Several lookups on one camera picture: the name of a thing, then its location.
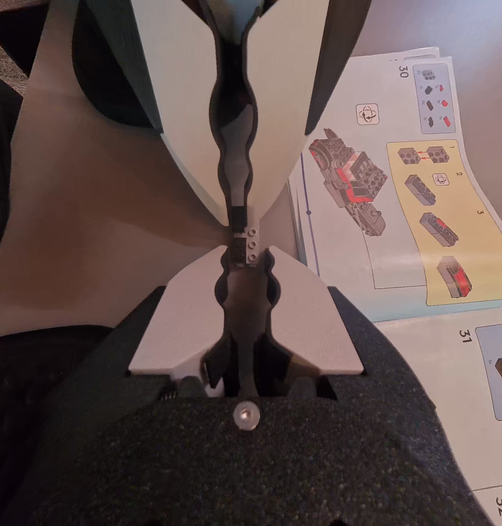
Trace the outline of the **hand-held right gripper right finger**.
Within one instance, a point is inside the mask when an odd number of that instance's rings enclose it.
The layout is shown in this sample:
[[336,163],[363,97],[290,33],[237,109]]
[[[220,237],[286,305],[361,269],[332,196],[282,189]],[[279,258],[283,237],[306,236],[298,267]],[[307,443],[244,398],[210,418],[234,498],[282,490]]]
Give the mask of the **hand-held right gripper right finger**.
[[264,332],[254,344],[258,393],[288,393],[299,379],[324,390],[327,376],[357,376],[364,365],[326,284],[281,249],[265,251]]

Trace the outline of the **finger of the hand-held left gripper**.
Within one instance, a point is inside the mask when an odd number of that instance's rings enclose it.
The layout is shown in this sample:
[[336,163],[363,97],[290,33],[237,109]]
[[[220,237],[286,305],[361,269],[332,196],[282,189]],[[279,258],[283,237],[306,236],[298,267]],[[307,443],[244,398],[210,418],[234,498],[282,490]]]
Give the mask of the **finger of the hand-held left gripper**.
[[162,139],[195,194],[228,226],[209,120],[217,80],[212,31],[183,1],[132,1],[162,124]]
[[329,1],[277,1],[247,36],[247,76],[257,107],[249,151],[248,222],[259,223],[306,144],[306,125]]

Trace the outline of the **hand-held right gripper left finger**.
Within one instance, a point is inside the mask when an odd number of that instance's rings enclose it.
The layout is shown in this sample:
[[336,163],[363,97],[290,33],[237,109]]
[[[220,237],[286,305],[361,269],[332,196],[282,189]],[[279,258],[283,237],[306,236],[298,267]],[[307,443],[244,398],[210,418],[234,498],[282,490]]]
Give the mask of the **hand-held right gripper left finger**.
[[199,380],[208,396],[239,389],[236,342],[226,326],[229,251],[219,246],[167,284],[129,364],[138,376]]

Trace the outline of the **grey and black brick block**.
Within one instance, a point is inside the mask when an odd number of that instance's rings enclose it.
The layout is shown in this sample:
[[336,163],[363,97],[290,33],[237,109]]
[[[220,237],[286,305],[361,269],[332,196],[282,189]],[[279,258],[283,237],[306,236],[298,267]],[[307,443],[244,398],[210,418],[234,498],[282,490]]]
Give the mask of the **grey and black brick block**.
[[260,254],[259,218],[252,207],[232,206],[230,259],[236,268],[255,267]]

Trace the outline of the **building steps instruction booklet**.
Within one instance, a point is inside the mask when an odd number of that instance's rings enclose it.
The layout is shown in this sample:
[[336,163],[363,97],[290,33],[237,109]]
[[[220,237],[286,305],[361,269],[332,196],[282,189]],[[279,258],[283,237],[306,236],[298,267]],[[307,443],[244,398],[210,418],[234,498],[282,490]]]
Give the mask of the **building steps instruction booklet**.
[[502,525],[502,221],[467,160],[452,59],[350,58],[288,186],[302,261],[406,359]]

